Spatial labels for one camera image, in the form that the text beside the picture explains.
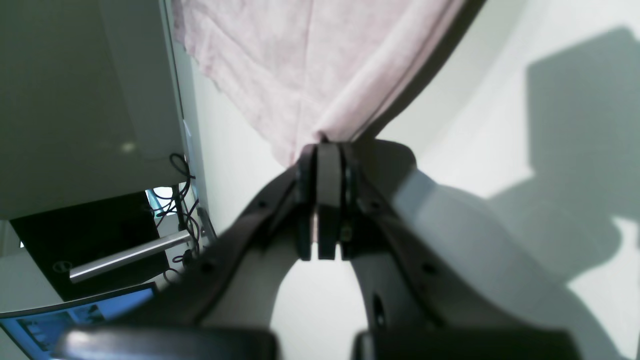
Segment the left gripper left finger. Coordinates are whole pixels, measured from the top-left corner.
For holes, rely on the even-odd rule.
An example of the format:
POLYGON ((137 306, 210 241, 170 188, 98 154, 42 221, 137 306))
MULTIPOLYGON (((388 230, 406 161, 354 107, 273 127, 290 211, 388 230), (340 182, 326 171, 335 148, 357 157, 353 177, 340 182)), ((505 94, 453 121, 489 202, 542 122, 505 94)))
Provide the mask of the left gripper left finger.
POLYGON ((312 254, 312 219, 316 196, 317 145, 308 144, 302 148, 295 164, 295 203, 297 235, 295 241, 298 256, 309 261, 312 254))

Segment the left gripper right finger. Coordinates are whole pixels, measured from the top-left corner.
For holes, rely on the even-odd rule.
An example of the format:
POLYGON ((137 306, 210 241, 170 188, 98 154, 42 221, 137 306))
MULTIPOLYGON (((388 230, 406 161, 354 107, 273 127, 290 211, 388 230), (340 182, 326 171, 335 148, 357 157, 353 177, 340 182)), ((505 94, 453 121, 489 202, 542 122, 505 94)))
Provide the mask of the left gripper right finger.
POLYGON ((317 250, 318 259, 354 257, 358 237, 358 182, 360 164, 349 143, 317 146, 317 250))

